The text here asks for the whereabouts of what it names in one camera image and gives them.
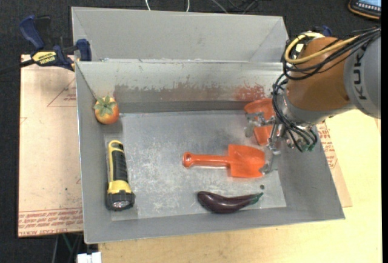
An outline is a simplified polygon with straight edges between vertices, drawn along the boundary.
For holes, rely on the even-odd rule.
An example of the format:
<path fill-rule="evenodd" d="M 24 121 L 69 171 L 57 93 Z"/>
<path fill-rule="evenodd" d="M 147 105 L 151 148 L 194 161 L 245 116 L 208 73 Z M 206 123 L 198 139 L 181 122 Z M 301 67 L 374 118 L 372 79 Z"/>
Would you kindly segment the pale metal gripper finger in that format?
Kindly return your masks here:
<path fill-rule="evenodd" d="M 265 117 L 264 112 L 246 113 L 247 125 L 244 129 L 246 137 L 251 137 L 254 134 L 255 128 L 267 127 L 275 122 L 274 116 Z"/>
<path fill-rule="evenodd" d="M 262 174 L 269 174 L 278 169 L 278 159 L 281 156 L 281 151 L 278 149 L 271 149 L 270 147 L 263 147 L 265 164 L 260 168 Z"/>

